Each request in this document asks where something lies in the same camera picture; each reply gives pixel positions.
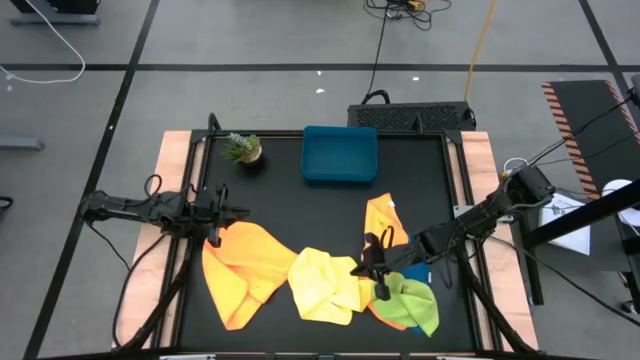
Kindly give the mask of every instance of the wooden table edge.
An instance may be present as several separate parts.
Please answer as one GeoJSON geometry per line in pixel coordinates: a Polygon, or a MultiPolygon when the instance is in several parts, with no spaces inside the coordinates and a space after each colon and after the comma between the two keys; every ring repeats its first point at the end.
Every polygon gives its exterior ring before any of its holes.
{"type": "MultiPolygon", "coordinates": [[[[180,190],[190,138],[191,131],[167,131],[164,133],[155,168],[155,173],[162,176],[163,179],[161,191],[180,190]]],[[[462,147],[465,152],[474,202],[479,203],[498,186],[497,171],[489,136],[486,132],[463,132],[462,147]]],[[[466,204],[463,196],[460,164],[458,164],[456,148],[451,143],[449,144],[449,153],[456,194],[459,203],[466,204]]],[[[194,185],[197,183],[195,179],[197,179],[201,161],[202,147],[199,147],[196,152],[194,174],[192,174],[192,183],[194,185]]],[[[142,225],[134,259],[159,236],[160,233],[157,227],[142,225]]],[[[509,226],[505,224],[498,225],[495,236],[512,241],[509,226]]],[[[520,275],[517,254],[513,249],[491,241],[485,243],[484,251],[496,305],[523,340],[530,346],[537,348],[538,343],[524,290],[524,283],[520,275]]],[[[168,252],[169,241],[164,240],[163,243],[149,253],[147,258],[140,263],[136,272],[132,274],[118,318],[117,334],[121,343],[126,342],[135,334],[158,302],[168,252]]],[[[178,257],[183,254],[184,247],[181,247],[178,251],[178,257]]],[[[472,267],[477,270],[475,260],[472,261],[472,267]]],[[[485,349],[492,349],[487,313],[477,298],[476,308],[478,309],[482,344],[485,349]]],[[[174,299],[165,315],[160,346],[170,345],[175,311],[176,304],[174,299]]],[[[504,341],[503,346],[505,350],[509,350],[508,344],[504,341]]]]}

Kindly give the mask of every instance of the orange cloth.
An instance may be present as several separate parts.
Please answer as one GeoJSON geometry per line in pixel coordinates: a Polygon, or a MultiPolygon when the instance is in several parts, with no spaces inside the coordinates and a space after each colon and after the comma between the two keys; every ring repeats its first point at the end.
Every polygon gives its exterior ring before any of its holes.
{"type": "Polygon", "coordinates": [[[242,329],[287,280],[297,255],[252,223],[220,229],[220,238],[219,248],[204,242],[202,270],[224,327],[242,329]]]}
{"type": "MultiPolygon", "coordinates": [[[[382,247],[385,249],[409,243],[409,236],[407,235],[407,232],[404,231],[402,223],[396,214],[395,204],[393,203],[393,200],[391,200],[391,194],[386,193],[375,199],[367,201],[367,211],[364,218],[364,233],[372,233],[375,235],[380,240],[382,247]]],[[[365,241],[364,249],[368,248],[369,245],[370,244],[365,241]]],[[[404,325],[392,323],[380,317],[372,303],[369,304],[369,310],[371,310],[373,315],[375,315],[380,321],[395,329],[405,330],[407,328],[404,325]]]]}

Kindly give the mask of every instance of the black tabletop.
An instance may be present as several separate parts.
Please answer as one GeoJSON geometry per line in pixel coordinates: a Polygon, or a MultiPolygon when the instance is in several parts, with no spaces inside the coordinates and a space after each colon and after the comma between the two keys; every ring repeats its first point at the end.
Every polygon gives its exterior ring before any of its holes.
{"type": "MultiPolygon", "coordinates": [[[[224,160],[222,140],[213,146],[207,186],[224,181],[229,201],[248,207],[247,221],[269,231],[294,252],[305,247],[358,259],[363,245],[367,200],[390,192],[408,233],[452,219],[450,181],[442,139],[379,138],[378,177],[371,184],[309,183],[302,178],[300,138],[262,138],[265,164],[247,171],[224,160]]],[[[440,326],[431,338],[398,331],[369,310],[354,313],[348,326],[301,320],[285,283],[248,325],[224,329],[206,287],[201,244],[193,268],[178,345],[185,351],[212,352],[442,352],[472,351],[467,290],[452,265],[454,285],[447,289],[439,272],[432,276],[440,326]]]]}

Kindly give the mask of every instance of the yellow cloth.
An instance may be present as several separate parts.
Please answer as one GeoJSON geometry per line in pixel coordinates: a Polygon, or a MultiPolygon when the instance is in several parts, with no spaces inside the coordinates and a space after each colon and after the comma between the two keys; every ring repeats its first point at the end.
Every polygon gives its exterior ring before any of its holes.
{"type": "Polygon", "coordinates": [[[348,256],[305,248],[289,270],[289,285],[303,320],[326,321],[339,325],[351,322],[352,310],[362,311],[371,302],[371,287],[349,272],[356,262],[348,256]]]}
{"type": "Polygon", "coordinates": [[[224,327],[242,329],[287,280],[296,254],[252,223],[220,229],[220,238],[219,248],[204,242],[202,270],[224,327]]]}
{"type": "MultiPolygon", "coordinates": [[[[383,248],[387,249],[396,245],[404,245],[409,243],[409,236],[404,231],[402,223],[396,214],[395,204],[391,199],[391,194],[386,193],[375,199],[367,201],[367,211],[364,218],[364,233],[371,233],[375,235],[381,242],[383,248]]],[[[367,241],[364,242],[363,251],[366,250],[371,244],[367,241]]],[[[398,324],[380,316],[378,310],[369,303],[369,310],[380,321],[385,324],[398,329],[405,330],[407,327],[403,324],[398,324]]]]}

